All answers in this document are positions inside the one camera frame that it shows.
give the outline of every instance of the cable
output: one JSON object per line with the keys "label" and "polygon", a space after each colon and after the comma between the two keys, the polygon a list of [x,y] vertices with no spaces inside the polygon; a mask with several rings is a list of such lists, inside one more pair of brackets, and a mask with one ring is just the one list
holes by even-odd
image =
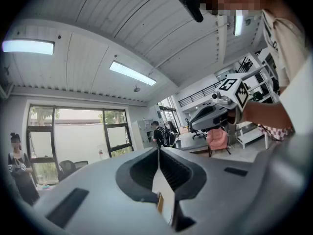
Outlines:
{"label": "cable", "polygon": [[282,140],[278,140],[278,139],[274,138],[273,135],[272,135],[272,133],[271,133],[267,128],[265,128],[262,124],[259,124],[259,125],[255,124],[255,123],[253,123],[253,124],[254,124],[255,126],[257,126],[257,127],[262,127],[262,128],[270,135],[272,141],[282,142]]}

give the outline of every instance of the ceiling beam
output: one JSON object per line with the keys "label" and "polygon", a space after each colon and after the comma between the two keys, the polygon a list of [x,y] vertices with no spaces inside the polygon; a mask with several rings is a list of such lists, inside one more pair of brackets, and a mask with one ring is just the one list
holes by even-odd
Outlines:
{"label": "ceiling beam", "polygon": [[255,34],[253,43],[252,43],[252,49],[253,50],[255,50],[258,47],[258,45],[259,45],[259,43],[263,37],[263,27],[264,27],[264,22],[261,19],[260,23],[259,23],[259,27],[258,27],[256,34]]}
{"label": "ceiling beam", "polygon": [[217,16],[219,27],[219,63],[223,64],[227,45],[227,27],[220,27],[227,23],[227,16]]}
{"label": "ceiling beam", "polygon": [[50,89],[40,89],[31,87],[13,87],[11,95],[19,96],[36,96],[36,97],[48,97],[58,99],[70,99],[70,100],[83,100],[90,102],[101,102],[109,104],[123,104],[146,107],[148,103],[138,102],[134,100],[121,99],[109,96],[100,96],[94,94],[87,94],[81,92],[68,92]]}
{"label": "ceiling beam", "polygon": [[56,28],[60,30],[65,30],[69,32],[73,32],[90,39],[94,39],[96,41],[102,42],[114,49],[119,50],[120,52],[128,55],[129,57],[136,60],[138,63],[142,64],[147,69],[147,74],[151,74],[152,72],[157,73],[164,79],[166,79],[170,84],[173,84],[177,87],[171,78],[169,78],[164,73],[160,72],[158,69],[155,69],[150,64],[150,61],[145,58],[140,53],[136,52],[131,47],[127,46],[124,42],[119,39],[114,38],[112,35],[101,31],[99,28],[90,27],[86,24],[82,24],[80,22],[73,22],[67,19],[60,19],[60,18],[51,18],[51,17],[31,17],[31,18],[18,18],[16,19],[11,26],[13,29],[19,25],[33,25],[33,26],[42,26],[42,27],[49,27],[49,28]]}

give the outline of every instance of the glass window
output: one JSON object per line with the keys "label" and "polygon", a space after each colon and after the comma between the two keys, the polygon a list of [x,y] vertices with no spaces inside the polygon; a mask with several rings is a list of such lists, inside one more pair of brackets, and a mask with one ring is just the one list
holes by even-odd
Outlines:
{"label": "glass window", "polygon": [[51,132],[30,132],[31,158],[52,158]]}
{"label": "glass window", "polygon": [[111,152],[112,157],[118,157],[120,155],[126,154],[126,153],[130,153],[132,151],[131,147],[126,147],[117,151],[113,151]]}
{"label": "glass window", "polygon": [[118,145],[129,143],[127,130],[125,126],[108,128],[108,136],[111,148],[116,147]]}
{"label": "glass window", "polygon": [[52,107],[33,106],[30,107],[28,125],[32,126],[51,126]]}
{"label": "glass window", "polygon": [[164,111],[161,111],[161,115],[162,115],[163,120],[166,120],[166,116],[164,114]]}
{"label": "glass window", "polygon": [[180,120],[178,118],[177,112],[174,112],[174,118],[176,120],[176,123],[177,123],[178,127],[181,127],[181,123],[180,123]]}
{"label": "glass window", "polygon": [[33,163],[33,169],[38,184],[56,184],[59,182],[58,171],[54,162]]}
{"label": "glass window", "polygon": [[168,97],[168,98],[162,100],[162,101],[159,103],[159,106],[174,108],[174,105],[173,105],[172,100],[171,100],[170,97]]}
{"label": "glass window", "polygon": [[123,111],[105,111],[106,124],[126,123],[125,112]]}
{"label": "glass window", "polygon": [[88,164],[108,159],[102,111],[59,109],[55,120],[54,143],[58,163],[88,161]]}

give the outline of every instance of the ceiling light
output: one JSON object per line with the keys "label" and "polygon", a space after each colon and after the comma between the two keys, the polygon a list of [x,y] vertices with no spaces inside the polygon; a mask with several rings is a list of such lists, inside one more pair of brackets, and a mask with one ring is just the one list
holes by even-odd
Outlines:
{"label": "ceiling light", "polygon": [[143,83],[146,83],[148,85],[154,85],[156,83],[155,80],[153,80],[153,79],[151,79],[151,78],[149,78],[143,74],[140,74],[140,73],[126,67],[125,65],[116,62],[116,61],[113,61],[113,63],[111,64],[110,70],[121,73],[121,74],[129,76],[129,77],[132,77],[132,78],[137,79],[137,80],[139,80]]}
{"label": "ceiling light", "polygon": [[3,41],[2,50],[3,52],[32,52],[52,55],[54,51],[54,42],[14,39]]}
{"label": "ceiling light", "polygon": [[236,10],[236,17],[235,17],[235,28],[234,28],[234,35],[239,36],[241,35],[241,29],[243,27],[243,11],[242,10]]}

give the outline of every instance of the woman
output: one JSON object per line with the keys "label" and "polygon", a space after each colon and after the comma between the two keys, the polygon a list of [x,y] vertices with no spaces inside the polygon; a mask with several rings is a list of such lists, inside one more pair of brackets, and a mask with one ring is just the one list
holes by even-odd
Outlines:
{"label": "woman", "polygon": [[29,175],[33,172],[33,169],[27,155],[21,151],[21,139],[18,134],[11,133],[11,144],[13,152],[9,154],[9,170],[15,179],[16,186],[23,200],[33,205],[39,198]]}

